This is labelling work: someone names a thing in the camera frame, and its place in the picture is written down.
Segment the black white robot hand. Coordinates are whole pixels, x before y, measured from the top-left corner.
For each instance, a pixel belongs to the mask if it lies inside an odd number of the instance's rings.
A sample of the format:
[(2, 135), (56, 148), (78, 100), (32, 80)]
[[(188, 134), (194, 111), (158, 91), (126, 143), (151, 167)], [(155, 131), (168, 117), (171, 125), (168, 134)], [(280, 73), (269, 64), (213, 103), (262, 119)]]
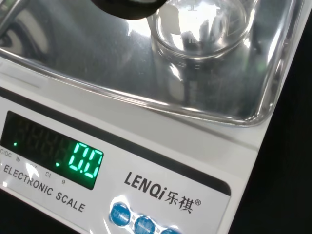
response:
[(139, 20), (154, 14), (166, 0), (91, 0), (102, 11), (126, 20)]

